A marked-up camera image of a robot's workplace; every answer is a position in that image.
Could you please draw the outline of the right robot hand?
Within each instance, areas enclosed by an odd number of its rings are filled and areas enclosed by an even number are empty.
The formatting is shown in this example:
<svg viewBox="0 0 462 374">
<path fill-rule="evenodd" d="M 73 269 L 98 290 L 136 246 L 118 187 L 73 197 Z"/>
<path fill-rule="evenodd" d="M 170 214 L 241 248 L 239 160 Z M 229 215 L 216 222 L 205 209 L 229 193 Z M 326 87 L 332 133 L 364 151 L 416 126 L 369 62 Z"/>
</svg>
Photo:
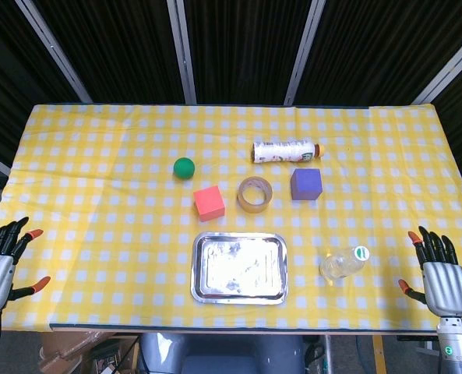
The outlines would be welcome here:
<svg viewBox="0 0 462 374">
<path fill-rule="evenodd" d="M 399 287 L 435 316 L 462 318 L 462 266 L 453 243 L 447 236 L 439 236 L 422 226 L 418 230 L 407 234 L 416 252 L 424 291 L 416 291 L 403 279 L 398 281 Z"/>
</svg>

